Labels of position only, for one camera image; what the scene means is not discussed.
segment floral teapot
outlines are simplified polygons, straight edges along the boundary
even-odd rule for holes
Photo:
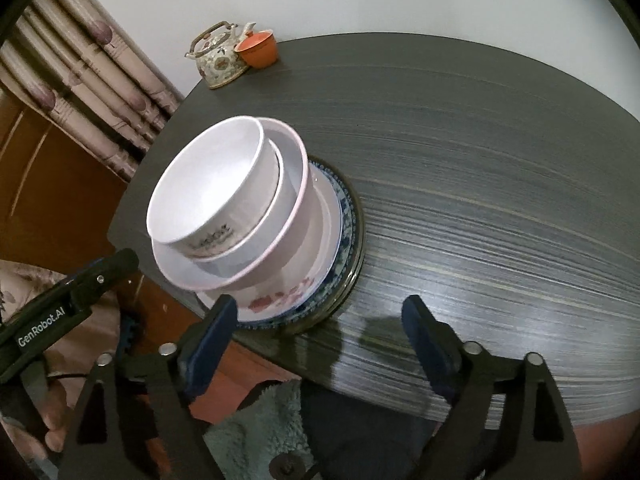
[[[218,88],[240,77],[249,68],[234,47],[245,38],[253,34],[255,23],[247,23],[241,34],[237,34],[239,27],[236,23],[220,22],[205,30],[191,42],[190,50],[184,55],[194,59],[198,72],[205,79],[209,88]],[[211,33],[220,27],[226,27],[227,32],[211,37]],[[204,40],[202,47],[195,52],[198,42]]]

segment dark wood grain table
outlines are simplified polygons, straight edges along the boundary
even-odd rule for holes
[[[640,408],[640,124],[629,113],[559,70],[460,40],[345,34],[280,52],[224,88],[196,86],[129,184],[116,247],[202,315],[154,263],[149,198],[211,124],[275,117],[350,179],[366,256],[332,318],[295,338],[239,333],[245,346],[336,391],[443,420],[399,322],[417,293],[463,340],[543,354],[574,424]]]

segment orange pot with lid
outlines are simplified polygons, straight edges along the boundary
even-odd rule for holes
[[[250,33],[234,51],[254,68],[267,68],[278,60],[278,46],[272,30]]]

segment green fuzzy clothing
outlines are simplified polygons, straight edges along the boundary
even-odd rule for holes
[[[209,428],[204,441],[226,480],[273,480],[269,463],[286,452],[300,456],[308,470],[314,458],[302,428],[300,381],[270,386],[251,406]]]

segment bamboo print curtain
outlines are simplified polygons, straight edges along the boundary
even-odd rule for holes
[[[0,80],[126,180],[178,107],[91,0],[33,0],[0,49]]]

